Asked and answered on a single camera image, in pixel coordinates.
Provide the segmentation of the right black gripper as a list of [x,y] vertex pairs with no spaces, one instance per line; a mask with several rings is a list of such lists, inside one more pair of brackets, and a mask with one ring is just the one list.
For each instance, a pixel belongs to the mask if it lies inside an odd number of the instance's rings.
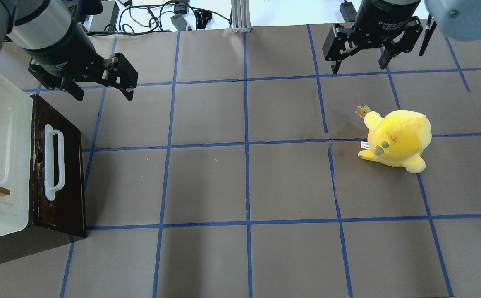
[[[332,73],[338,74],[342,61],[363,49],[383,46],[378,61],[383,70],[392,58],[410,53],[423,30],[415,10],[416,0],[362,0],[354,25],[332,25],[322,46]],[[393,41],[400,34],[399,41]]]

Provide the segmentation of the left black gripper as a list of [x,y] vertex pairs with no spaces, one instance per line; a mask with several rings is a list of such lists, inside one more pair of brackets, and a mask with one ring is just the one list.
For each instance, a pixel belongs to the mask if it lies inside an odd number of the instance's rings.
[[133,100],[138,72],[123,53],[108,59],[98,55],[93,43],[74,21],[42,27],[20,26],[20,47],[30,57],[28,72],[46,89],[59,89],[78,101],[84,90],[78,82],[95,82],[121,91]]

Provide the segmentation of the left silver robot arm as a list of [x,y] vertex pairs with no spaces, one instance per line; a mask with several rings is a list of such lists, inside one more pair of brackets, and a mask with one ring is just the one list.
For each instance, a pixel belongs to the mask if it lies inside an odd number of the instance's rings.
[[30,57],[28,71],[49,90],[82,101],[80,82],[121,91],[129,101],[138,72],[123,53],[100,56],[79,22],[103,12],[100,0],[0,0],[0,51],[6,39]]

